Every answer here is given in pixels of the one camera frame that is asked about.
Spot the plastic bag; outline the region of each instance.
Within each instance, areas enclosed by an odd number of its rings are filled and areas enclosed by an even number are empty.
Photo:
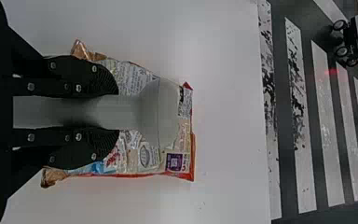
[[[79,59],[105,66],[115,77],[119,94],[136,95],[156,75],[130,62],[121,62],[101,53],[88,51],[79,40],[75,41],[71,54]],[[176,139],[165,148],[151,147],[136,130],[122,130],[116,146],[103,160],[75,170],[59,170],[46,167],[43,170],[41,187],[48,188],[57,181],[71,176],[146,177],[168,175],[194,181],[195,135],[192,133],[192,93],[185,83],[180,89],[178,117],[180,130]]]

